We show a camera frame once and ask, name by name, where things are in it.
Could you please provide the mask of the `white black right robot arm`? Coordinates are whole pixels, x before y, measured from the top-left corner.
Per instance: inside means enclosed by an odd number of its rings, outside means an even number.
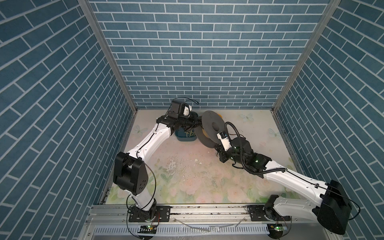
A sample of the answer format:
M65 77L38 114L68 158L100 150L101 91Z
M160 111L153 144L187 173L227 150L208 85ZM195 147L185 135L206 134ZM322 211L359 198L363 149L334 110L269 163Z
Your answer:
M221 162L234 162L233 167L247 173L276 182L305 197L304 201L290 201L278 195L270 196L264 206L268 219L298 216L316 220L337 235L346 233L351 220L353 201L341 183L324 182L291 171L263 154L253 151L249 141L243 137L231 122L209 124L213 130L209 136L216 142Z

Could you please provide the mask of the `dark grey perforated spool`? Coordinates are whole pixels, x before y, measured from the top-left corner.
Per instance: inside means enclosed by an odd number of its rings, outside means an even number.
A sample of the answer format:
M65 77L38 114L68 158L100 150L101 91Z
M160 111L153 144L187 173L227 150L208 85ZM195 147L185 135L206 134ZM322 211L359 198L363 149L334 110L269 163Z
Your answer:
M207 148L216 148L221 145L217 134L225 130L223 118L214 111L205 111L198 120L201 124L195 128L197 139Z

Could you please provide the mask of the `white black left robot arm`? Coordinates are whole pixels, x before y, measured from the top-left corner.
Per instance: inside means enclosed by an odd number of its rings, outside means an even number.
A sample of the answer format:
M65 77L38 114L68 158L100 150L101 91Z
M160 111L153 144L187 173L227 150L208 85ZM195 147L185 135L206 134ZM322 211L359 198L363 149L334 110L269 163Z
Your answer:
M135 204L128 210L138 215L140 221L149 222L159 217L155 194L146 189L148 171L153 173L148 160L176 130L192 130L199 124L198 114L192 111L192 106L173 100L167 112L156 119L155 126L140 143L126 153L117 154L113 183L132 197Z

